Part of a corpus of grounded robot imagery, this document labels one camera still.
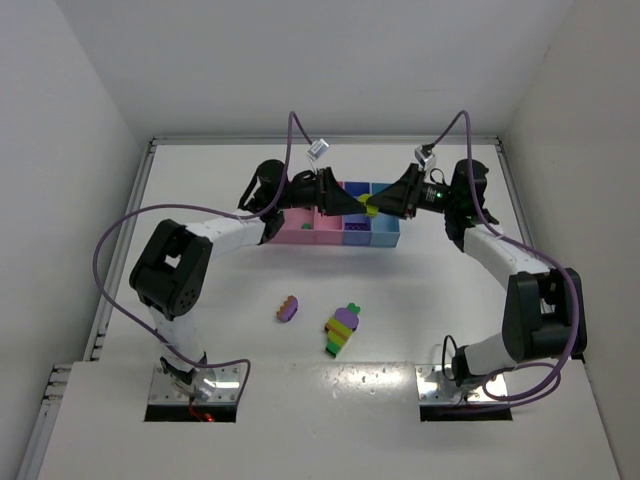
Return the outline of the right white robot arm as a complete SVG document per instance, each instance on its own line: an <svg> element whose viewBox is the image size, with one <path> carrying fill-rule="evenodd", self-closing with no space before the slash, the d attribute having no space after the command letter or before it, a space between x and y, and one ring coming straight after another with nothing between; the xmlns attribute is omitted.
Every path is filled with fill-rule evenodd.
<svg viewBox="0 0 640 480"><path fill-rule="evenodd" d="M419 210L443 215L448 239L504 288L500 332L455 350L451 372L457 385L548 358L557 361L551 373L557 378L566 361L582 354L587 344L580 276L502 233L484 207L488 172L479 161L461 160L449 183L435 183L426 180L426 167L413 164L366 204L402 219Z"/></svg>

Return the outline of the purple orange lego piece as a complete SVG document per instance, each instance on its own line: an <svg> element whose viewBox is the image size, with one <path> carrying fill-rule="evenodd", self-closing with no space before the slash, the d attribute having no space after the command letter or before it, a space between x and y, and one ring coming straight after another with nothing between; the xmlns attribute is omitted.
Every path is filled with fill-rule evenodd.
<svg viewBox="0 0 640 480"><path fill-rule="evenodd" d="M282 323L289 322L297 313L299 307L298 299L289 295L276 312L276 319Z"/></svg>

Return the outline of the lime green lego brick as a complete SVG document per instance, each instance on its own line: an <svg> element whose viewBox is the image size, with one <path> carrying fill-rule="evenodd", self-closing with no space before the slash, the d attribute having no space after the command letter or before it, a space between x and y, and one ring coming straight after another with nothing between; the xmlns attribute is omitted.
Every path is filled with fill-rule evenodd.
<svg viewBox="0 0 640 480"><path fill-rule="evenodd" d="M365 193L357 197L357 200L364 207L364 215L368 218L375 218L379 209L370 203L370 198L372 195L370 193Z"/></svg>

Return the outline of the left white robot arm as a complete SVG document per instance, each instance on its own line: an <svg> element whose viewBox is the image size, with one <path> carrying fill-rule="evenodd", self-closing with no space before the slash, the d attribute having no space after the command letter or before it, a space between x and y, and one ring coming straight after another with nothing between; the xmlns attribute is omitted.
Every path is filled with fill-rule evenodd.
<svg viewBox="0 0 640 480"><path fill-rule="evenodd" d="M191 315L210 262L243 247L271 241L284 225L288 209L315 209L328 216L360 214L365 205L351 196L327 167L289 179L282 161L259 165L238 208L229 217L179 224L160 222L129 277L163 337L163 372L184 391L204 387L207 354Z"/></svg>

